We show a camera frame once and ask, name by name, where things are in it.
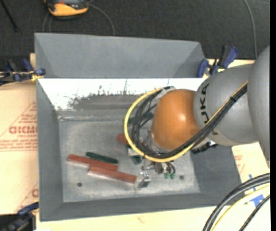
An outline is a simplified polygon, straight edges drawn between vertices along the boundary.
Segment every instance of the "wire bundle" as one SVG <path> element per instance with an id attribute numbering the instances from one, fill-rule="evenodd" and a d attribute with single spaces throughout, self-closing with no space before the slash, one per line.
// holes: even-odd
<path id="1" fill-rule="evenodd" d="M 140 128 L 146 122 L 146 114 L 153 109 L 156 105 L 151 106 L 152 100 L 162 93 L 163 91 L 170 89 L 171 87 L 165 87 L 161 89 L 156 89 L 147 92 L 146 94 L 139 97 L 129 108 L 125 120 L 124 120 L 124 134 L 125 137 L 130 144 L 130 146 L 135 150 L 139 155 L 154 161 L 154 162 L 169 162 L 173 161 L 182 155 L 184 155 L 188 150 L 190 150 L 195 145 L 199 144 L 201 141 L 206 139 L 206 137 L 213 131 L 213 129 L 217 126 L 220 120 L 224 117 L 224 115 L 228 112 L 228 110 L 232 107 L 232 105 L 247 91 L 247 81 L 235 92 L 233 95 L 219 108 L 219 110 L 209 119 L 209 121 L 204 125 L 204 127 L 195 134 L 191 139 L 185 142 L 183 145 L 178 148 L 169 151 L 167 153 L 155 152 L 152 150 L 146 143 L 143 143 L 139 139 Z M 131 136 L 128 133 L 128 121 L 131 112 L 140 103 L 143 99 L 145 99 L 140 107 L 137 109 L 134 121 L 132 124 Z M 149 107 L 146 112 L 143 113 L 143 110 L 149 104 Z"/>
<path id="2" fill-rule="evenodd" d="M 258 177 L 255 177 L 253 179 L 250 179 L 246 182 L 244 182 L 243 184 L 239 185 L 238 187 L 236 187 L 234 190 L 232 190 L 219 204 L 218 206 L 215 208 L 215 210 L 211 213 L 210 217 L 208 218 L 208 220 L 205 223 L 205 226 L 203 228 L 203 231 L 211 231 L 214 230 L 214 228 L 223 220 L 223 218 L 227 215 L 227 213 L 229 213 L 231 211 L 231 209 L 233 209 L 235 206 L 238 206 L 240 204 L 244 204 L 248 201 L 250 201 L 251 199 L 253 199 L 254 197 L 269 191 L 269 184 L 270 183 L 270 173 L 267 174 L 263 174 L 260 175 Z M 237 196 L 243 194 L 244 192 L 254 188 L 254 187 L 258 187 L 258 186 L 262 186 L 264 184 L 268 184 L 267 186 L 264 186 L 263 188 L 256 190 L 248 195 L 245 195 L 245 197 L 241 198 L 240 200 L 238 200 L 237 202 L 235 202 L 219 219 L 218 221 L 215 223 L 216 218 L 219 216 L 221 210 L 225 207 L 225 205 L 235 199 Z M 245 227 L 248 225 L 248 223 L 251 221 L 251 219 L 254 217 L 254 215 L 256 214 L 256 212 L 262 207 L 262 205 L 270 198 L 270 195 L 267 196 L 257 207 L 256 209 L 253 211 L 253 213 L 249 216 L 249 218 L 246 220 L 246 222 L 243 224 L 243 226 L 241 227 L 241 231 L 245 229 Z"/>

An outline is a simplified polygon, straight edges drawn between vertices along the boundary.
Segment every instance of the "dark gray carpet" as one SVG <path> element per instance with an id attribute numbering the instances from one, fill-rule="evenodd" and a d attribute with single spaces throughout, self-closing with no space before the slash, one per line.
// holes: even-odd
<path id="1" fill-rule="evenodd" d="M 239 50 L 239 58 L 255 58 L 270 44 L 270 2 L 246 0 L 95 0 L 111 18 L 116 36 L 198 41 L 207 58 L 219 57 L 224 44 Z M 0 69 L 7 60 L 18 63 L 34 51 L 34 32 L 42 31 L 47 10 L 42 0 L 4 0 L 20 31 L 15 32 L 0 3 Z M 111 35 L 107 18 L 90 10 L 73 21 L 53 20 L 51 30 Z M 49 30 L 49 20 L 44 28 Z M 0 217 L 0 228 L 14 217 Z"/>

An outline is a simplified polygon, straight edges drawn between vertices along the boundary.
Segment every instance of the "wooden block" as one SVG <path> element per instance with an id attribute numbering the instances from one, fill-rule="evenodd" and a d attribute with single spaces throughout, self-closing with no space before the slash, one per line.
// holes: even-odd
<path id="1" fill-rule="evenodd" d="M 118 169 L 118 165 L 105 163 L 102 161 L 94 160 L 94 159 L 87 158 L 84 156 L 77 156 L 74 154 L 69 154 L 68 161 L 74 162 L 74 163 L 90 165 L 90 166 L 97 166 L 99 168 L 105 168 L 105 169 L 112 170 L 112 171 L 116 171 Z"/>
<path id="2" fill-rule="evenodd" d="M 137 179 L 136 175 L 130 175 L 119 171 L 109 170 L 95 165 L 90 165 L 89 172 L 129 183 L 135 183 Z"/>

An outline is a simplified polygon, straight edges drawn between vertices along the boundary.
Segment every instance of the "yellow cable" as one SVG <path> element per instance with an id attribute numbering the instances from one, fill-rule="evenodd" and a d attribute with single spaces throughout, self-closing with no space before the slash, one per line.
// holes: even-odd
<path id="1" fill-rule="evenodd" d="M 224 218 L 226 218 L 227 214 L 230 213 L 233 209 L 235 209 L 237 206 L 242 205 L 244 203 L 247 203 L 251 199 L 254 199 L 255 197 L 265 194 L 270 191 L 270 184 L 267 184 L 266 186 L 255 190 L 254 192 L 249 193 L 248 195 L 244 196 L 240 200 L 236 201 L 233 205 L 231 205 L 223 214 L 222 216 L 218 219 L 218 221 L 214 224 L 213 228 L 211 231 L 214 231 L 216 227 L 218 227 L 218 224 L 223 221 Z"/>
<path id="2" fill-rule="evenodd" d="M 240 89 L 242 89 L 248 82 L 246 81 L 239 89 L 237 89 L 233 94 L 232 96 L 234 96 Z M 129 145 L 131 146 L 131 148 L 137 152 L 139 155 L 153 161 L 153 162 L 158 162 L 158 163 L 165 163 L 165 162 L 170 162 L 170 161 L 173 161 L 173 160 L 176 160 L 178 159 L 179 157 L 181 157 L 182 155 L 184 155 L 187 151 L 189 151 L 193 146 L 194 144 L 191 144 L 190 146 L 184 148 L 182 151 L 180 151 L 179 153 L 171 156 L 171 157 L 168 157 L 168 158 L 156 158 L 156 157 L 152 157 L 152 156 L 149 156 L 147 154 L 145 154 L 144 152 L 142 152 L 139 148 L 136 147 L 136 145 L 133 143 L 133 141 L 131 140 L 129 134 L 128 134 L 128 130 L 127 130 L 127 124 L 128 124 L 128 121 L 129 121 L 129 117 L 130 117 L 130 114 L 132 113 L 133 109 L 136 107 L 136 105 L 141 102 L 144 98 L 160 91 L 161 88 L 158 88 L 158 89 L 155 89 L 155 90 L 151 90 L 145 94 L 143 94 L 142 96 L 140 96 L 129 108 L 129 110 L 127 111 L 127 114 L 125 116 L 125 119 L 124 119 L 124 135 L 129 143 Z M 214 117 L 223 109 L 223 107 L 230 101 L 230 99 L 227 99 L 226 102 L 217 110 L 217 112 L 215 112 L 215 114 L 209 119 L 209 121 L 205 124 L 205 126 L 211 122 Z"/>

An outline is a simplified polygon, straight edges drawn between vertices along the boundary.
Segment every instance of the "blue clamp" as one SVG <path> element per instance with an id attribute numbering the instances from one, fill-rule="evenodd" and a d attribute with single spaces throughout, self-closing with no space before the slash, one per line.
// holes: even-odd
<path id="1" fill-rule="evenodd" d="M 19 218 L 13 222 L 11 222 L 6 228 L 3 228 L 1 231 L 21 231 L 23 230 L 29 223 L 34 215 L 32 211 L 38 209 L 39 204 L 35 202 L 31 205 L 28 205 L 17 212 Z"/>
<path id="2" fill-rule="evenodd" d="M 29 80 L 32 79 L 33 76 L 39 77 L 46 74 L 44 68 L 34 70 L 31 63 L 26 58 L 22 60 L 22 63 L 24 66 L 23 71 L 17 68 L 13 60 L 7 62 L 5 71 L 0 73 L 0 86 L 11 82 Z"/>
<path id="3" fill-rule="evenodd" d="M 218 62 L 215 62 L 213 65 L 209 65 L 209 61 L 206 59 L 203 59 L 199 66 L 198 66 L 198 72 L 197 77 L 201 78 L 203 77 L 203 74 L 207 75 L 213 75 L 218 72 L 218 70 L 226 69 L 232 63 L 238 56 L 238 50 L 234 46 L 227 46 L 224 45 L 222 49 L 221 56 L 218 60 Z"/>

